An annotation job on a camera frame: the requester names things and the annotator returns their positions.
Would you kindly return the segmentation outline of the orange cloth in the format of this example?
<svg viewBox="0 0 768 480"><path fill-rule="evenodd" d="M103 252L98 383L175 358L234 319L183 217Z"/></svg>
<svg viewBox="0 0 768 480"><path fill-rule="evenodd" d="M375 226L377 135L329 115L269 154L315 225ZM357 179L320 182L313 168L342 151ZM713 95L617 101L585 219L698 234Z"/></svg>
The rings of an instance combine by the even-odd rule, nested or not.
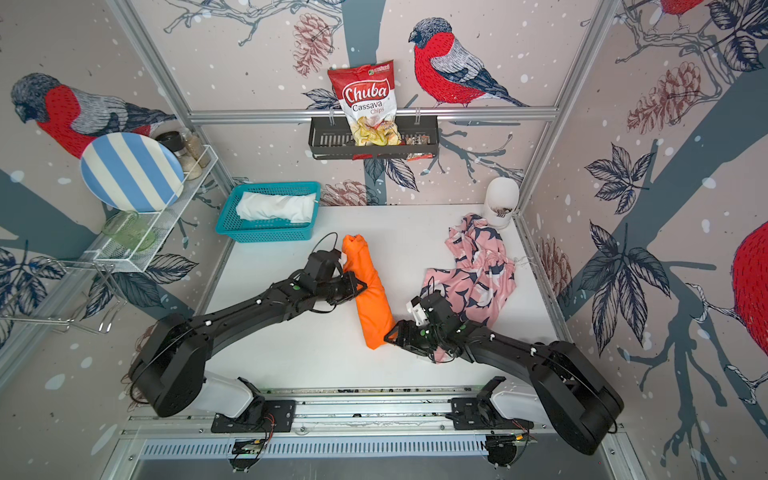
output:
<svg viewBox="0 0 768 480"><path fill-rule="evenodd" d="M347 235L342 253L346 256L344 272L352 272L366 284L366 289L356 297L356 306L365 344L376 350L385 344L385 335L395 326L385 288L362 235Z"/></svg>

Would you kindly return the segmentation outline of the white shorts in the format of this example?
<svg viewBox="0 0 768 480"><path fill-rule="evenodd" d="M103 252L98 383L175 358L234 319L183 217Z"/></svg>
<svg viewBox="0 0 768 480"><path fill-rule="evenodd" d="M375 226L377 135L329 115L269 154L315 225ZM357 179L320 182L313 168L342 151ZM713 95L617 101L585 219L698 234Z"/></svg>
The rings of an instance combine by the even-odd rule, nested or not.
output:
<svg viewBox="0 0 768 480"><path fill-rule="evenodd" d="M267 195L246 192L236 205L236 213L246 221L287 220L293 224L312 220L316 195Z"/></svg>

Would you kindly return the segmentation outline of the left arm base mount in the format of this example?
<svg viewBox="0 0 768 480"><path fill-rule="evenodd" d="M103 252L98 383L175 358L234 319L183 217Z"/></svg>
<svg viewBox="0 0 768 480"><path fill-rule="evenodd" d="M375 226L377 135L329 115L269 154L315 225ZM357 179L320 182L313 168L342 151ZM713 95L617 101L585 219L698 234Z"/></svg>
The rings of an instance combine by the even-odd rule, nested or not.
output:
<svg viewBox="0 0 768 480"><path fill-rule="evenodd" d="M255 433L261 430L269 434L291 431L296 410L295 400L267 400L247 379L239 377L238 381L253 398L238 417L216 413L211 425L212 433Z"/></svg>

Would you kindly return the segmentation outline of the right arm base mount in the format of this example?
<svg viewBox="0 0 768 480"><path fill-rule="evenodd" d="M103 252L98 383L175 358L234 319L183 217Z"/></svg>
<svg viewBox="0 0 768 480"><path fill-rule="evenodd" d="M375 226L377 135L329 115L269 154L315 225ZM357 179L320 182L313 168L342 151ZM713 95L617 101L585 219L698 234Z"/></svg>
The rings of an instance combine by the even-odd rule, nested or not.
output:
<svg viewBox="0 0 768 480"><path fill-rule="evenodd" d="M452 398L451 411L445 417L453 422L455 430L503 430L528 431L534 423L523 419L507 419L493 406L491 394L505 381L504 376L490 380L476 397Z"/></svg>

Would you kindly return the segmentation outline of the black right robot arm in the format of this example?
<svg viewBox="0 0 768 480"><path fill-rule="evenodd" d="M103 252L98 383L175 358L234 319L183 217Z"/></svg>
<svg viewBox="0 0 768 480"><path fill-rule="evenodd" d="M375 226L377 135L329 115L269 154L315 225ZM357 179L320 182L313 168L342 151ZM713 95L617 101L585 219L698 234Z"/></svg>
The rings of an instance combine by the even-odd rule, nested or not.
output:
<svg viewBox="0 0 768 480"><path fill-rule="evenodd" d="M618 430L624 402L605 377L572 343L527 343L462 320L439 293L417 297L412 312L425 319L400 320L384 336L432 361L438 350L451 359L492 366L533 387L554 430L572 448L591 455Z"/></svg>

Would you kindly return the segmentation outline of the pink patterned cloth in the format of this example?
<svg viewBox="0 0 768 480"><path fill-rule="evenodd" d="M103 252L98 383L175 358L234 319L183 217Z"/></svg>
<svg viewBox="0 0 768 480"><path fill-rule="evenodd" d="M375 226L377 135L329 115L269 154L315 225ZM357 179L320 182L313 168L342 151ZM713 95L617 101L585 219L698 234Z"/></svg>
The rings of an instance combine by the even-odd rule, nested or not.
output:
<svg viewBox="0 0 768 480"><path fill-rule="evenodd" d="M500 233L478 214L465 215L459 225L449 229L445 241L455 266L426 271L418 298L439 295L436 308L447 307L453 315L438 320L438 333L430 334L433 363L448 363L471 357L465 346L478 335L491 335L491 328L516 289L516 265L505 248Z"/></svg>

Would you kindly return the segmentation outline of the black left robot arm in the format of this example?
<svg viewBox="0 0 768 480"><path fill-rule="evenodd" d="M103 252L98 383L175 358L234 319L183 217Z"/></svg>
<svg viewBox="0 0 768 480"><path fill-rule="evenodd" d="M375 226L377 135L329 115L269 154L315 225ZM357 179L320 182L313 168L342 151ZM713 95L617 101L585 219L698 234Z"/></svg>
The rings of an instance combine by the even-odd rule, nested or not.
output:
<svg viewBox="0 0 768 480"><path fill-rule="evenodd" d="M219 351L263 328L316 312L319 301L336 307L365 292L367 283L345 272L340 259L337 249L313 252L304 268L248 300L211 314L174 313L158 320L131 364L129 391L139 392L160 417L180 413L203 390L206 363Z"/></svg>

